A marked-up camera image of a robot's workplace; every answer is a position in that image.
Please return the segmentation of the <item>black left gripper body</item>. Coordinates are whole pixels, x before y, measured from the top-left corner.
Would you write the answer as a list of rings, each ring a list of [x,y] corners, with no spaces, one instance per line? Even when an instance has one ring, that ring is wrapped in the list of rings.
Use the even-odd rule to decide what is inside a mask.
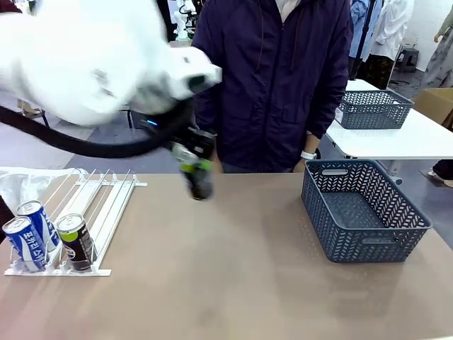
[[[198,128],[191,113],[142,115],[141,126],[148,136],[141,141],[141,154],[157,149],[171,152],[172,144],[177,142],[195,155],[194,162],[199,158],[211,159],[215,144],[214,135]]]

